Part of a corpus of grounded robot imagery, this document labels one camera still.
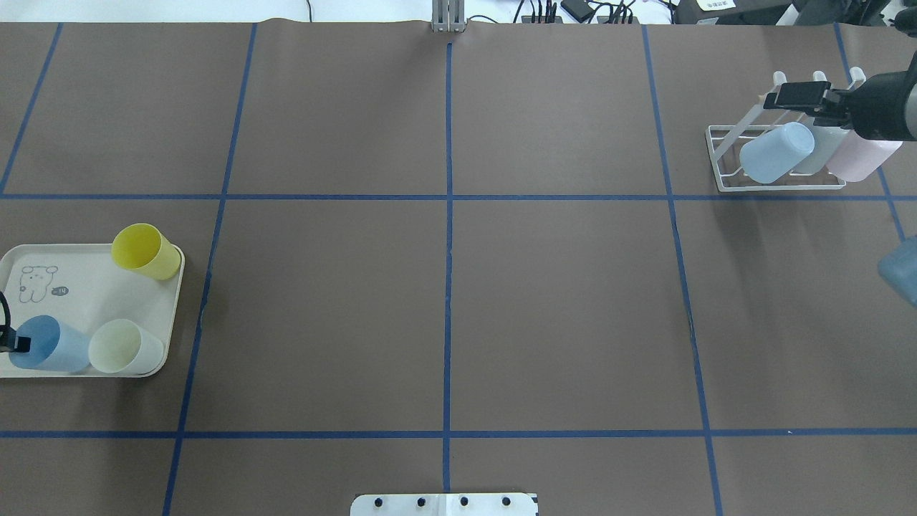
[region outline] cartoon bear drawing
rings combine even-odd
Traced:
[[[58,271],[55,266],[43,265],[26,266],[22,268],[19,277],[19,302],[39,303],[48,294],[48,287]]]

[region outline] blue cup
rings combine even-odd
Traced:
[[[917,236],[882,258],[878,273],[901,297],[917,307]]]
[[[39,315],[19,327],[18,336],[32,339],[28,353],[10,353],[22,369],[75,373],[89,365],[89,337],[50,315]]]

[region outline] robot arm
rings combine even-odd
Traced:
[[[905,72],[873,75],[854,90],[826,81],[785,83],[765,109],[801,111],[817,126],[853,129],[866,140],[917,141],[917,52]]]

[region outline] white label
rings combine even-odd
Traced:
[[[701,11],[722,11],[735,7],[735,0],[697,0]]]

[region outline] table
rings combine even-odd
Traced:
[[[702,139],[774,69],[842,83],[914,41],[605,29],[0,26],[0,247],[147,221],[187,255],[158,374],[0,381],[2,512],[917,506],[917,318],[876,274],[915,147],[728,196]]]

